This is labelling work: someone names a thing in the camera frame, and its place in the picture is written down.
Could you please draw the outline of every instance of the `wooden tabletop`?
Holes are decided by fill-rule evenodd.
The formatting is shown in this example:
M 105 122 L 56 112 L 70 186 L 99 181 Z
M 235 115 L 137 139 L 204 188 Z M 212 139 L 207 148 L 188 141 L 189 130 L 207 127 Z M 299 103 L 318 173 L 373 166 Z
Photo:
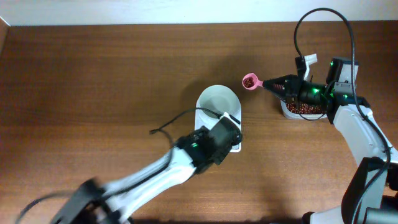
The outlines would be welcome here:
M 137 172 L 169 150 L 149 135 L 195 106 L 208 86 L 230 87 L 243 108 L 243 148 L 220 166 L 145 204 L 135 218 L 258 221 L 338 206 L 356 170 L 327 120 L 292 121 L 242 77 L 296 74 L 295 23 L 11 27 L 0 59 L 0 220 L 31 200 Z M 354 22 L 358 94 L 398 145 L 398 22 Z M 349 57 L 342 22 L 305 22 L 303 54 L 318 55 L 324 83 L 333 56 Z M 194 114 L 168 131 L 193 130 Z M 24 223 L 46 223 L 65 200 L 35 207 Z

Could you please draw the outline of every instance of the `white container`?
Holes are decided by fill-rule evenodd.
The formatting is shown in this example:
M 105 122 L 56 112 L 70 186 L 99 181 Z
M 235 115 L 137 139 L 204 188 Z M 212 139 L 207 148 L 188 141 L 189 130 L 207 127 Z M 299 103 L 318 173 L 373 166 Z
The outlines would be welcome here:
M 227 86 L 213 85 L 204 90 L 197 101 L 196 107 L 203 107 L 214 112 L 223 114 L 229 113 L 238 119 L 241 124 L 238 125 L 239 130 L 242 131 L 242 107 L 236 94 Z M 205 126 L 211 129 L 219 119 L 209 112 L 196 110 L 195 112 L 195 130 Z M 239 152 L 241 150 L 241 143 L 233 146 L 230 152 Z
M 287 119 L 303 119 L 299 114 L 290 112 L 289 109 L 287 109 L 285 102 L 280 101 L 280 105 L 282 106 L 282 111 L 284 112 L 285 118 L 287 118 Z M 301 114 L 301 115 L 307 119 L 317 119 L 320 116 L 322 116 L 322 114 Z M 327 118 L 327 115 L 324 114 L 320 119 L 323 119 L 323 118 Z

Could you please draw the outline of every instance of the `container of beans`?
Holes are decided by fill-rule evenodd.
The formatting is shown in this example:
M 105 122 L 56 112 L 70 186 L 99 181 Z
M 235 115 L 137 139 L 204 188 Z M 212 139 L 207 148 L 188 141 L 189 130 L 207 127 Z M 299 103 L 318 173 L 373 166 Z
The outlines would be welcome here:
M 300 103 L 300 108 L 297 108 L 295 103 L 285 103 L 283 101 L 280 102 L 280 105 L 287 119 L 303 119 L 300 114 L 307 119 L 317 119 L 320 116 L 322 116 L 321 119 L 327 118 L 327 115 L 323 115 L 323 111 L 319 106 Z

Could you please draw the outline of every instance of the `pink spoon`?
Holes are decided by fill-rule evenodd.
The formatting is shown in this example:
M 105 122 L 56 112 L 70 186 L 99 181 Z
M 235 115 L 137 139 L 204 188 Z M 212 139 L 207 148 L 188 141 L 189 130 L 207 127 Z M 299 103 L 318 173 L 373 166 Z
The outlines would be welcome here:
M 245 81 L 247 78 L 252 78 L 252 79 L 253 79 L 253 83 L 254 83 L 253 86 L 251 86 L 251 87 L 246 87 L 246 86 L 244 86 L 244 81 Z M 260 81 L 260 80 L 258 79 L 258 77 L 257 77 L 256 74 L 254 74 L 254 73 L 249 73 L 249 74 L 247 74 L 247 75 L 245 75 L 245 76 L 243 77 L 243 79 L 242 79 L 242 85 L 243 85 L 243 87 L 244 87 L 245 89 L 247 89 L 247 90 L 254 90 L 254 89 L 256 89 L 258 86 L 261 86 L 261 87 L 262 87 L 262 81 Z

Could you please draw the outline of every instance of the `coffee beans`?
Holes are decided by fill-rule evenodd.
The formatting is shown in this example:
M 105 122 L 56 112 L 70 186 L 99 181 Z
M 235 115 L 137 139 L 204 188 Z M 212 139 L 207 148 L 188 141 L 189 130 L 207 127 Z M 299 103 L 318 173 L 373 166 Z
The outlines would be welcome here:
M 252 78 L 252 77 L 245 78 L 245 79 L 243 80 L 243 85 L 244 85 L 244 87 L 246 87 L 246 88 L 253 87 L 253 86 L 254 86 L 253 78 Z
M 300 103 L 300 108 L 296 108 L 295 103 L 286 103 L 287 109 L 295 114 L 323 114 L 320 106 L 312 106 L 306 103 Z

